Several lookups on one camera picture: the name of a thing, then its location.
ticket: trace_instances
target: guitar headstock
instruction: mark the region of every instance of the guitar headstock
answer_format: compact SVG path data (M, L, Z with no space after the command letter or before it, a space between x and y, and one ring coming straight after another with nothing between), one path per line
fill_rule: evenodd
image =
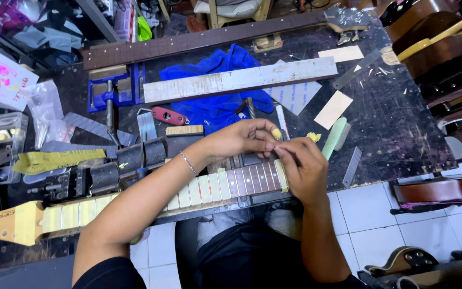
M328 25L337 33L365 30L372 21L363 10L340 8L339 5L340 3L337 3L324 12L328 18Z

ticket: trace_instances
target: person's left hand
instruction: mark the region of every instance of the person's left hand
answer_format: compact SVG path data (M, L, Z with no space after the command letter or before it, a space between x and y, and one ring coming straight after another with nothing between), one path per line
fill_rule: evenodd
M276 128L268 119L244 119L204 137L199 142L212 160L244 152L256 152L260 158L269 157L277 144L271 133Z

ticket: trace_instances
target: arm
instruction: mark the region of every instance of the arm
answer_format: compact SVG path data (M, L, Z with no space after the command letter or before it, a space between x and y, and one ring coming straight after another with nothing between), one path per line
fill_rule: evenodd
M199 173L215 158L254 151L269 156L276 143L265 119L243 120L186 148L183 153ZM85 228L78 241L72 285L96 264L112 257L129 258L128 243L143 232L196 174L183 157L175 158L115 198Z
M334 233L326 194L328 161L308 137L279 143L274 150L283 162L290 190L305 208L301 251L306 270L317 282L347 279L351 270Z

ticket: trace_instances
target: black workbench surface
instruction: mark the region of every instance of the black workbench surface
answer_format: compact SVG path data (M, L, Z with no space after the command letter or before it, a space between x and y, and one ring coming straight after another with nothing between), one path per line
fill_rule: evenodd
M380 22L375 20L367 31L360 32L362 39L344 46L358 45L367 55L373 49L389 46L390 40ZM281 35L283 46L262 53L254 53L252 41L242 41L238 45L249 51L261 65L276 63L279 59L294 61L289 55L303 59L318 57L317 52L337 48L339 36L326 26L293 30ZM146 81L160 81L158 71L171 65L198 63L208 57L216 48L227 51L230 45L198 49L176 56L168 56L146 62ZM339 75L350 69L358 60L337 63ZM87 112L88 72L82 64L62 67L41 74L41 79L54 79L60 94L64 114L74 112L93 120L105 123L106 113ZM291 137L302 137L308 132L321 133L317 143L324 147L329 131L313 119L334 94L331 80L319 81L322 88L309 102L302 113L296 117L284 109L288 132ZM363 156L356 171L352 187L391 181L399 178L448 170L457 167L457 163L446 145L442 133L432 120L423 103L418 87L415 85L406 67L401 64L388 65L379 58L368 69L345 85L341 91L354 99L344 112L352 129L339 152L334 152L329 160L328 191L344 189L342 179L351 160L354 148L362 150ZM119 109L119 129L139 134L137 111L145 105L135 105ZM30 116L25 151L33 151L34 130ZM274 111L270 115L257 112L258 117L268 118L278 123ZM157 123L159 135L165 134L164 123ZM111 145L110 141L76 128L72 143L91 145ZM8 207L14 207L36 195L27 194L29 185L15 184L8 188ZM73 252L77 235L64 238L43 240L40 244L25 247L0 241L0 268L66 256Z

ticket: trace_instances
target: bracelet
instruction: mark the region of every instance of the bracelet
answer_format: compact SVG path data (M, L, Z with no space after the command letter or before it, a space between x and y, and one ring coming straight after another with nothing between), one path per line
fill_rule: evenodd
M182 152L182 151L180 151L179 153L180 153L180 154L183 156L183 158L185 159L186 163L188 164L188 166L190 167L190 169L192 170L192 172L194 172L194 174L196 174L196 175L197 175L197 172L196 172L196 170L194 169L194 167L192 167L192 165L190 164L190 162L189 162L189 161L186 159L186 156L185 156L185 154L183 154L183 152Z

